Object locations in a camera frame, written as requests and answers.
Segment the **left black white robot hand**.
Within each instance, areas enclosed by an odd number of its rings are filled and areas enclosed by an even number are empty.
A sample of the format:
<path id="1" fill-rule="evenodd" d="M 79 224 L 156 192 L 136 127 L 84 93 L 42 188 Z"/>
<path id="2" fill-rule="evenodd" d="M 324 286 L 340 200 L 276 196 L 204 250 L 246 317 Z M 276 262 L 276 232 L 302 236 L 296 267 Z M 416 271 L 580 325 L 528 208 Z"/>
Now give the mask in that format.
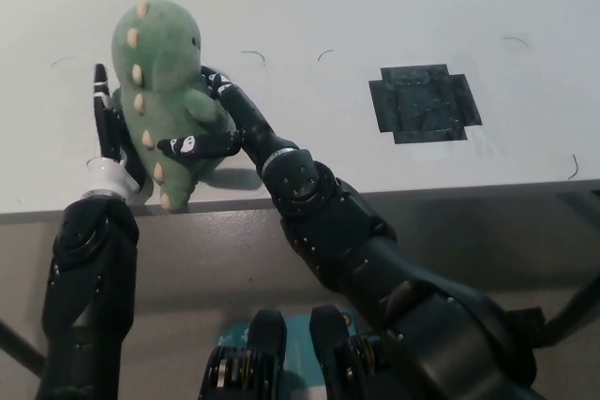
<path id="1" fill-rule="evenodd" d="M 86 163 L 91 177 L 86 196 L 108 196 L 131 203 L 142 192 L 147 174 L 131 142 L 125 119 L 113 105 L 103 64 L 94 67 L 93 113 L 99 156 Z"/>

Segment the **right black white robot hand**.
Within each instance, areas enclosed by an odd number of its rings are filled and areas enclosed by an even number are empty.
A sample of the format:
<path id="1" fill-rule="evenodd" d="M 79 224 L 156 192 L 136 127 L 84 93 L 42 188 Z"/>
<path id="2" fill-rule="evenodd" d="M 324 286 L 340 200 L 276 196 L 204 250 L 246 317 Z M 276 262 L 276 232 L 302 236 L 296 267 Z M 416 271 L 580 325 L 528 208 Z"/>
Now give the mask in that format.
<path id="1" fill-rule="evenodd" d="M 181 164 L 198 159 L 221 158 L 244 151 L 261 172 L 273 159 L 297 151 L 293 142 L 278 136 L 248 95 L 223 73 L 202 68 L 202 76 L 219 103 L 234 122 L 233 131 L 210 132 L 159 141 L 157 148 Z"/>

